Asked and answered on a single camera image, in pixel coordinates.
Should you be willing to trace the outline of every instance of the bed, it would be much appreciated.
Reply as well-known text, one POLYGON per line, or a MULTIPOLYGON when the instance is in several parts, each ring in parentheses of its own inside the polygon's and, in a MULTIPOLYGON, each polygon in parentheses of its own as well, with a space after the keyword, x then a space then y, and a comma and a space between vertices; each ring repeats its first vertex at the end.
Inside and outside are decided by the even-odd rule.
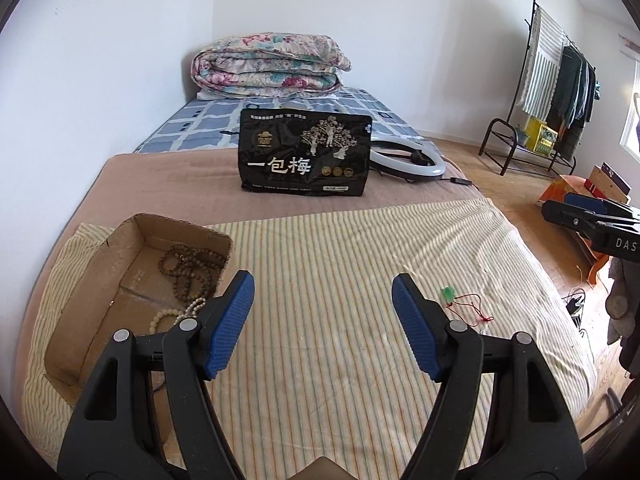
MULTIPOLYGON (((354 95, 341 97, 352 105, 385 108, 361 99, 364 91, 345 92, 354 95)), ((323 101, 303 104, 327 106, 323 101)), ((288 478, 318 456, 357 478, 399 478, 438 387, 418 370, 393 313, 390 280, 398 272, 409 272, 435 300, 446 285, 481 294, 495 320, 476 330, 531 333, 572 415, 580 413, 596 380, 588 350, 540 263, 479 191, 370 172, 362 197, 252 194, 240 189, 237 151, 220 149, 234 143, 221 132, 233 131, 238 102, 223 104, 233 108, 225 114, 209 113, 220 104, 207 105, 186 105, 137 153, 107 161, 34 286, 20 335, 15 399, 25 434, 50 463, 71 410, 44 377, 47 342, 92 254, 139 212, 227 232, 239 265, 256 277, 254 307, 230 365, 208 386, 249 479, 288 478), (209 116, 221 122, 201 128, 209 116)), ((415 135, 381 111, 393 120, 382 116, 374 129, 415 135)), ((445 177, 452 176, 463 173, 447 164, 445 177)), ((485 377, 463 465, 478 458, 490 396, 485 377)), ((165 451, 180 463, 175 439, 165 451)))
POLYGON ((377 134, 420 140, 435 147, 366 90, 343 88, 331 96, 314 99, 194 99, 140 144, 136 153, 237 148, 240 112, 247 107, 296 108, 369 115, 373 118, 373 131, 377 134))

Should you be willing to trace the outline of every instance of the cardboard package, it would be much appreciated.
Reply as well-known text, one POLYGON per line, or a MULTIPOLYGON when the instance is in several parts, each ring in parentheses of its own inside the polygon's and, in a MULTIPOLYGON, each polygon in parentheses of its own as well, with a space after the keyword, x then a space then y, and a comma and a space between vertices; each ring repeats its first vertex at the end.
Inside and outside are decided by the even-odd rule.
POLYGON ((356 480, 330 458, 321 456, 289 480, 356 480))
MULTIPOLYGON (((150 214, 123 222, 98 248, 60 315, 44 356, 47 379, 75 406, 95 362, 116 330, 148 334, 152 319, 164 308, 184 309, 175 297, 174 281, 161 274, 158 261, 177 243, 210 249, 226 256, 213 275, 215 295, 224 292, 237 268, 230 264, 228 235, 150 214)), ((158 331, 174 318, 163 318, 158 331)), ((172 429, 165 389, 154 394, 158 427, 164 442, 172 429)))
POLYGON ((608 198, 609 200, 615 200, 616 202, 620 202, 623 204, 628 204, 631 202, 629 196, 627 196, 614 182, 606 175, 599 166, 594 166, 593 171, 587 181, 590 185, 594 186, 597 190, 600 191, 604 197, 600 196, 598 193, 592 194, 596 197, 600 198, 608 198))

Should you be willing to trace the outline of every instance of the window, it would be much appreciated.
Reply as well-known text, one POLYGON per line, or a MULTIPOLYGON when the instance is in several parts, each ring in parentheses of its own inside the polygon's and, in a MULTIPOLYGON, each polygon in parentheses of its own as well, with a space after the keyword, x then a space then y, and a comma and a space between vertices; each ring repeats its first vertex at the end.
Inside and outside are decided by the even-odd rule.
POLYGON ((629 114, 626 117, 625 131, 620 139, 620 144, 640 161, 640 143, 638 142, 638 115, 640 114, 640 62, 636 62, 636 81, 634 92, 629 106, 629 114))

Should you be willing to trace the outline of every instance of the hanging clothes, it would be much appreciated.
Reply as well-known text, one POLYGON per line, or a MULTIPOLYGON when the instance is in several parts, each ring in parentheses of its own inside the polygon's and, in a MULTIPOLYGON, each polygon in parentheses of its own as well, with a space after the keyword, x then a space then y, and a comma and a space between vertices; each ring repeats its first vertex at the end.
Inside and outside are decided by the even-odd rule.
POLYGON ((558 85, 552 107, 546 117, 547 125, 564 133, 554 149, 571 160, 580 144, 584 127, 591 120, 596 94, 596 71, 573 46, 564 50, 558 85))
POLYGON ((531 24, 531 44, 527 54, 524 84, 516 104, 525 113, 541 121, 551 108, 563 46, 564 31, 538 6, 531 24))
POLYGON ((596 79, 596 69, 589 65, 589 94, 587 95, 587 105, 586 110, 584 111, 586 122, 588 123, 591 121, 591 113, 593 112, 593 101, 596 98, 596 88, 599 87, 600 83, 598 83, 596 79))
POLYGON ((570 128, 574 122, 580 90, 584 91, 583 69, 582 56, 573 46, 567 45, 562 53, 558 84, 552 99, 553 107, 558 111, 567 128, 570 128))

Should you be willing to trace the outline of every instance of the red string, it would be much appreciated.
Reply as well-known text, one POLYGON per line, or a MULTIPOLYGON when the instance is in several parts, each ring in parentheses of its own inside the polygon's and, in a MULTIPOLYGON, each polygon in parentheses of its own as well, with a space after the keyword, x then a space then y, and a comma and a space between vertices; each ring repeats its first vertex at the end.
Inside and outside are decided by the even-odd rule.
POLYGON ((464 321, 465 323, 467 323, 469 326, 471 327, 476 327, 478 326, 481 322, 491 322, 493 321, 495 318, 493 316, 485 316, 482 313, 482 298, 480 297, 479 294, 463 294, 461 296, 457 296, 455 298, 453 298, 453 303, 449 303, 447 305, 447 308, 452 311, 456 316, 458 316, 462 321, 464 321), (475 306, 473 304, 473 300, 471 300, 471 303, 462 303, 460 301, 456 301, 456 300, 461 300, 462 298, 469 298, 469 297, 473 297, 473 298, 478 298, 478 306, 475 306), (456 305, 460 305, 460 306, 470 306, 476 314, 478 314, 478 316, 480 317, 480 319, 478 321, 476 321, 476 324, 471 324, 471 323, 467 323, 466 320, 460 316, 460 314, 458 314, 455 310, 452 309, 452 305, 453 303, 455 303, 456 305))

